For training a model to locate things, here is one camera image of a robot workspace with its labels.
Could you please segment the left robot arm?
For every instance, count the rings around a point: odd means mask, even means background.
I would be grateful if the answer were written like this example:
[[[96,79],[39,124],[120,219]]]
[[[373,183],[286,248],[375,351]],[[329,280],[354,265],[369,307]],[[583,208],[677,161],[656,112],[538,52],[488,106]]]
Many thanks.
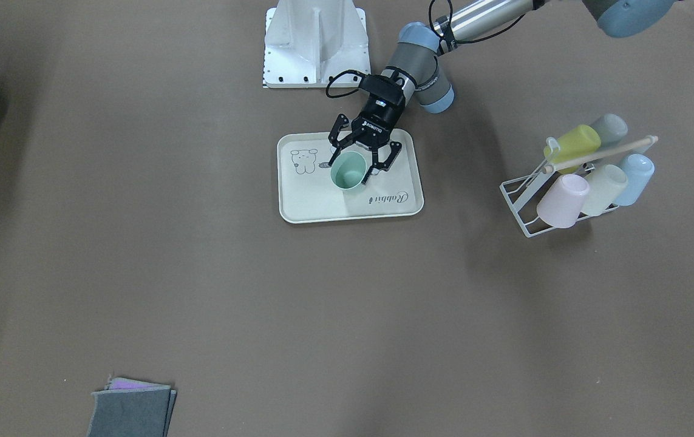
[[[405,25],[393,56],[380,74],[344,71],[354,78],[358,90],[368,94],[368,100],[354,119],[344,114],[336,117],[328,135],[331,157],[320,166],[334,167],[345,149],[355,145],[372,155],[371,163],[358,173],[359,185],[388,171],[402,149],[402,144],[390,136],[412,98],[417,97],[428,113],[441,113],[454,101],[455,92],[442,71],[441,56],[499,36],[543,5],[543,1],[475,1],[428,23]]]

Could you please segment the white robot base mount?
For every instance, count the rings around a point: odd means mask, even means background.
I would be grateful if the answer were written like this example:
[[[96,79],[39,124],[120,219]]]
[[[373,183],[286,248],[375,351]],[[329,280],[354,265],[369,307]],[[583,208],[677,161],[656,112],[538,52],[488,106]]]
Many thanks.
[[[263,85],[271,89],[357,86],[371,72],[366,12],[352,1],[280,1],[265,14]]]

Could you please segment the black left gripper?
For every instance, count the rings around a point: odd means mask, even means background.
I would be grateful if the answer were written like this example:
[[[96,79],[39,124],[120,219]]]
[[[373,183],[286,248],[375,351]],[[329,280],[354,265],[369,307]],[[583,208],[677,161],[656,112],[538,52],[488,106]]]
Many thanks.
[[[369,177],[379,171],[388,171],[403,147],[401,142],[389,139],[406,105],[402,91],[369,92],[366,104],[352,122],[343,113],[338,114],[328,135],[332,155],[327,167],[333,166],[344,149],[357,144],[372,153],[372,164],[361,180],[362,185],[366,185]],[[350,128],[350,132],[341,137],[341,132],[347,128]],[[389,146],[389,155],[380,161],[378,152],[385,146]]]

